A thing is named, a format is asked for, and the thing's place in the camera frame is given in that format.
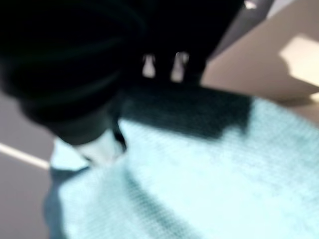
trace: light blue fabric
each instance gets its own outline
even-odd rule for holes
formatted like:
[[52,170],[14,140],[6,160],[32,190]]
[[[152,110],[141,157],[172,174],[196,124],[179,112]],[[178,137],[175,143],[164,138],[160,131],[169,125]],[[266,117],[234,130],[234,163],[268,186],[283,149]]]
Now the light blue fabric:
[[319,130],[304,119],[258,98],[140,87],[119,125],[128,150],[112,167],[54,154],[52,239],[319,238]]

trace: beige wall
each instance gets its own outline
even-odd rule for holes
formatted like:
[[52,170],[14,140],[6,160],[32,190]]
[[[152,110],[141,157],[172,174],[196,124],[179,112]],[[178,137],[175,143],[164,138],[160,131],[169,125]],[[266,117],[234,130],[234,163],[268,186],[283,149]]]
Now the beige wall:
[[292,77],[280,56],[298,36],[319,42],[318,9],[318,0],[296,0],[211,61],[202,85],[276,101],[319,92],[318,86]]

